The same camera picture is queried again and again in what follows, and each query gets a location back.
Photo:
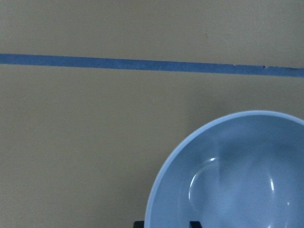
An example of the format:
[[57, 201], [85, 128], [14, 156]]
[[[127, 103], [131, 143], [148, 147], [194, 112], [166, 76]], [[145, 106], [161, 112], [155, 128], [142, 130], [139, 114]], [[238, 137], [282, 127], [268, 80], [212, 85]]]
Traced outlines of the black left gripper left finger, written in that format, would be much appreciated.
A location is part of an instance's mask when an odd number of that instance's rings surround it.
[[144, 221], [135, 221], [133, 223], [133, 228], [144, 228]]

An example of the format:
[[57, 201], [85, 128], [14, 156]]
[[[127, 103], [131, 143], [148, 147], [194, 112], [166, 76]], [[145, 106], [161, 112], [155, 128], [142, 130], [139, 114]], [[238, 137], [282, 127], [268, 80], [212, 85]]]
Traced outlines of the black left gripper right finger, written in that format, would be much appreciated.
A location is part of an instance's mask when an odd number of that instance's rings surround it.
[[190, 228], [202, 228], [202, 225], [199, 221], [190, 221]]

